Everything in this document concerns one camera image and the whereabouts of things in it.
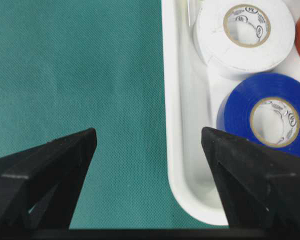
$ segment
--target white electrical tape roll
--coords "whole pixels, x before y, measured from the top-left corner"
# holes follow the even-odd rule
[[[282,0],[205,0],[193,31],[200,57],[228,78],[274,69],[296,35]]]

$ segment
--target green fabric surface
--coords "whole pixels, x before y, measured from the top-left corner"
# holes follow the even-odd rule
[[[72,228],[211,227],[168,183],[161,2],[0,0],[0,157],[89,127]]]

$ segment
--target blue electrical tape roll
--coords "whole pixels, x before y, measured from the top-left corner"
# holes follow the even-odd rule
[[[264,131],[267,115],[278,119],[278,126],[270,124],[279,129],[278,134],[269,127],[271,133]],[[216,125],[219,130],[300,157],[300,83],[277,73],[249,77],[222,102]]]

